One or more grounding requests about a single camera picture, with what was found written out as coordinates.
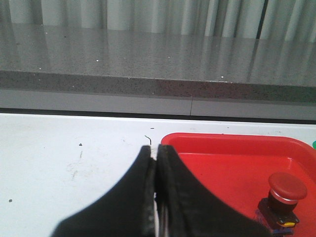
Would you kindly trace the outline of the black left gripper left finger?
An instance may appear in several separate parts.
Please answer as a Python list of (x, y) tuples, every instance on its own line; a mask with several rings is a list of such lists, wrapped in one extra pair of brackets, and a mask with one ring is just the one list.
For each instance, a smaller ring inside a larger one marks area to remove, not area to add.
[(156, 162), (143, 146), (124, 176), (101, 198), (64, 219), (54, 237), (155, 236)]

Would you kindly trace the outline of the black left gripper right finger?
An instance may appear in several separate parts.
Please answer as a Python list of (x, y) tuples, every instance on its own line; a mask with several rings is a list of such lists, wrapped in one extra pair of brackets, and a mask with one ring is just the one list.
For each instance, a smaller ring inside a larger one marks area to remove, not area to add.
[(235, 211), (189, 171), (175, 149), (159, 145), (158, 216), (170, 237), (269, 237), (267, 228)]

